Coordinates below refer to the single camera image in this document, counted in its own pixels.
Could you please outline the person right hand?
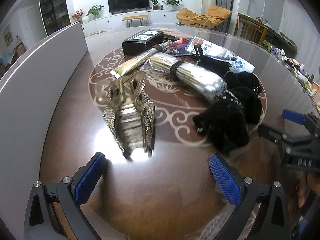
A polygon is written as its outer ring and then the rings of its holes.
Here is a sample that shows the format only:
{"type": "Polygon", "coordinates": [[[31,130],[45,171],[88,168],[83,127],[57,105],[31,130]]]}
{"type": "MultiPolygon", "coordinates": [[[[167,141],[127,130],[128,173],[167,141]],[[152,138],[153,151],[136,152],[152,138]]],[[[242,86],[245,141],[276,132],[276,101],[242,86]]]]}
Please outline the person right hand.
{"type": "Polygon", "coordinates": [[[297,186],[297,190],[295,198],[297,202],[296,207],[294,207],[293,202],[289,202],[288,204],[290,216],[293,216],[293,214],[306,203],[308,190],[319,196],[319,173],[304,172],[297,186]]]}

